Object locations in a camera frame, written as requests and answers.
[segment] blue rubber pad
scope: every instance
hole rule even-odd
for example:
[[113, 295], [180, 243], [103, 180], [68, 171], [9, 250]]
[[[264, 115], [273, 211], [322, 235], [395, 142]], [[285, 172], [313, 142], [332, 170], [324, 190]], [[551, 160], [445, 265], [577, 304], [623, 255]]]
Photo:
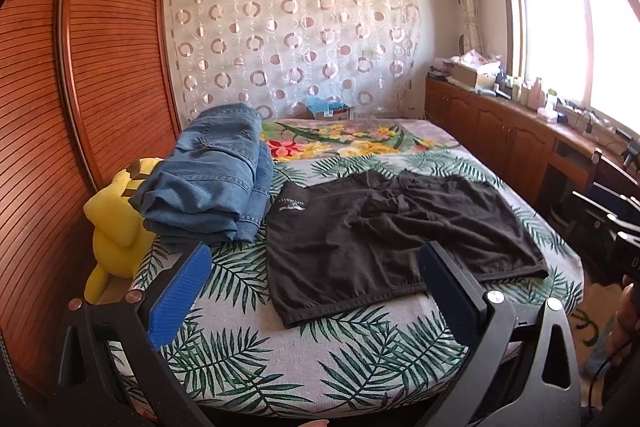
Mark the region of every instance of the blue rubber pad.
[[201, 243], [149, 313], [147, 333], [155, 350], [173, 342], [210, 273], [211, 251]]
[[418, 250], [418, 269], [427, 289], [442, 312], [456, 342], [476, 346], [480, 341], [486, 305], [482, 286], [471, 273], [446, 254], [447, 262], [426, 243]]

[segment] metal bolt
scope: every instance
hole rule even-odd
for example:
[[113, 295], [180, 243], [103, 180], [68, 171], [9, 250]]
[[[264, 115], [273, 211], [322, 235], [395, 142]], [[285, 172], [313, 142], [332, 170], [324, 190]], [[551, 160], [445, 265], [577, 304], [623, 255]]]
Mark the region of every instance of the metal bolt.
[[559, 312], [562, 309], [562, 302], [560, 302], [555, 297], [549, 297], [546, 300], [546, 305], [549, 306], [555, 312]]
[[76, 297], [75, 299], [71, 299], [69, 301], [68, 308], [74, 312], [76, 310], [79, 310], [80, 306], [82, 306], [82, 299]]
[[131, 290], [128, 291], [124, 296], [124, 299], [129, 304], [135, 304], [136, 302], [140, 302], [142, 300], [142, 292], [140, 290]]
[[502, 294], [502, 292], [498, 292], [498, 290], [491, 290], [487, 293], [486, 298], [494, 304], [500, 304], [501, 302], [504, 302], [504, 295]]

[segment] circle pattern curtain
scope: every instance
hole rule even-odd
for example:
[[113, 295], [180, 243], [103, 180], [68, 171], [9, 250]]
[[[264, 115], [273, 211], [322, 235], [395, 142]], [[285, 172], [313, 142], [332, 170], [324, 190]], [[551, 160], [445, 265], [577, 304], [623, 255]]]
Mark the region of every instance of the circle pattern curtain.
[[190, 119], [234, 102], [300, 117], [308, 96], [401, 116], [410, 98], [416, 0], [168, 0], [168, 12]]

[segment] black cable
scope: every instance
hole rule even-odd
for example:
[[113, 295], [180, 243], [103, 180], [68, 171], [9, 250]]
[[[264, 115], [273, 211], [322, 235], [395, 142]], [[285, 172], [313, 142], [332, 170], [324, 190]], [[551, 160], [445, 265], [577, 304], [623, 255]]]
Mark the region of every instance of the black cable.
[[593, 380], [591, 380], [591, 385], [589, 386], [589, 400], [588, 400], [588, 405], [589, 405], [589, 415], [591, 416], [591, 418], [593, 419], [593, 407], [591, 406], [591, 394], [593, 393], [593, 386], [596, 383], [596, 380], [598, 380], [598, 375], [600, 375], [600, 373], [602, 372], [602, 370], [605, 368], [605, 366], [611, 362], [611, 360], [615, 359], [616, 356], [618, 356], [618, 354], [620, 353], [620, 351], [622, 351], [623, 349], [625, 349], [626, 346], [628, 346], [629, 344], [631, 344], [634, 340], [636, 340], [636, 338], [638, 338], [638, 334], [634, 334], [633, 336], [631, 336], [631, 338], [626, 341], [624, 344], [622, 344], [622, 346], [620, 346], [618, 349], [616, 349], [613, 353], [613, 355], [611, 355], [607, 360], [605, 360], [602, 365], [598, 368], [598, 370], [596, 371], [595, 376], [593, 377]]

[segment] person's hand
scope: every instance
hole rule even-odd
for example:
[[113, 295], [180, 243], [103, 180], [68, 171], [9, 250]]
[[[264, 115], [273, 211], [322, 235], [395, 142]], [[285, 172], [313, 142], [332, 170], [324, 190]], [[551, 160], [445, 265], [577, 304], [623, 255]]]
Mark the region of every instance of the person's hand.
[[[640, 317], [638, 309], [631, 302], [631, 292], [633, 291], [633, 283], [631, 279], [624, 276], [622, 280], [624, 289], [622, 297], [618, 305], [618, 311], [613, 320], [613, 327], [607, 337], [606, 354], [607, 358], [611, 357], [626, 341], [628, 341], [634, 332], [640, 331]], [[612, 365], [618, 365], [631, 352], [631, 344], [622, 349], [612, 360]]]

